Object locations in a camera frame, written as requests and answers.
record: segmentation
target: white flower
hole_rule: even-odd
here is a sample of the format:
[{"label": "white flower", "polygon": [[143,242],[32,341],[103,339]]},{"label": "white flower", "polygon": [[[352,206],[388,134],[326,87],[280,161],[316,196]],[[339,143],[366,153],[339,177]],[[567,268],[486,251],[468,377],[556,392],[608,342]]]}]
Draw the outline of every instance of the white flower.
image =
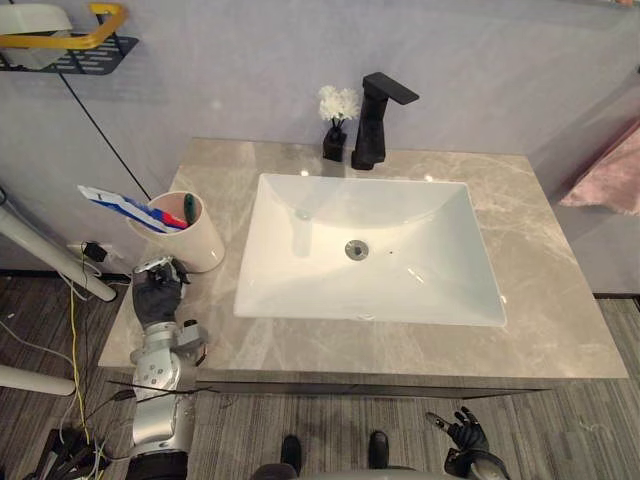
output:
[{"label": "white flower", "polygon": [[355,90],[344,88],[338,91],[332,85],[325,85],[318,92],[320,108],[318,113],[323,120],[345,120],[357,118],[360,100]]}]

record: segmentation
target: toothpaste tube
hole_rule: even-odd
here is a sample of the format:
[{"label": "toothpaste tube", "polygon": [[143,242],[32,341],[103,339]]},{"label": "toothpaste tube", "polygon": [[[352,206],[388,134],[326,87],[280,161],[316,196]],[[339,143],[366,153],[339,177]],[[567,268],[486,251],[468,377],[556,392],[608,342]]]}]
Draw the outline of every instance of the toothpaste tube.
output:
[{"label": "toothpaste tube", "polygon": [[174,217],[159,208],[144,205],[132,198],[98,188],[84,187],[82,185],[78,185],[78,190],[92,202],[115,210],[122,215],[140,222],[154,232],[179,232],[188,227],[187,222],[184,220]]}]

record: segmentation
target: black faucet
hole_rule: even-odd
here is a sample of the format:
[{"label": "black faucet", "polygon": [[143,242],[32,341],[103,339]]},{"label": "black faucet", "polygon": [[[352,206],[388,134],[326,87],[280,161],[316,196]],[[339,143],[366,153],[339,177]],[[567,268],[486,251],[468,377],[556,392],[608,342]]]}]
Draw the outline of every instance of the black faucet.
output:
[{"label": "black faucet", "polygon": [[362,86],[364,98],[360,111],[356,148],[351,154],[351,167],[356,170],[371,170],[376,163],[384,162],[382,118],[387,108],[387,100],[391,98],[400,105],[406,105],[420,97],[381,72],[364,77]]}]

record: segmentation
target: yellow cable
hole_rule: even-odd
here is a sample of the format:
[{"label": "yellow cable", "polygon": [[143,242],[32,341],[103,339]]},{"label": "yellow cable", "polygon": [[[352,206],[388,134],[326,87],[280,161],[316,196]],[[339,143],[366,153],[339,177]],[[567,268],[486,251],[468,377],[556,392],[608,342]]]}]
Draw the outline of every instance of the yellow cable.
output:
[{"label": "yellow cable", "polygon": [[78,361],[76,360],[76,321],[75,321],[75,305],[73,302],[73,289],[70,290],[71,293],[71,334],[72,334],[72,342],[71,342],[71,360],[73,361],[73,381],[76,384],[76,398],[78,399],[78,404],[80,405],[80,419],[82,420],[82,428],[84,429],[84,435],[87,438],[87,445],[89,445],[89,430],[87,429],[87,422],[84,417],[84,401],[82,400],[82,393],[80,392],[80,375],[78,374]]}]

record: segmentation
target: small black vase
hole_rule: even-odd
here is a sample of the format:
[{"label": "small black vase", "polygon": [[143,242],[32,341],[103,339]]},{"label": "small black vase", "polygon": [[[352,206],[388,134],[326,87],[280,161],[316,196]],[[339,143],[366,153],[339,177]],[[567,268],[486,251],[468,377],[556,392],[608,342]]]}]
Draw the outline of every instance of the small black vase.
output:
[{"label": "small black vase", "polygon": [[347,134],[340,127],[331,127],[322,142],[322,156],[327,160],[342,162],[342,149]]}]

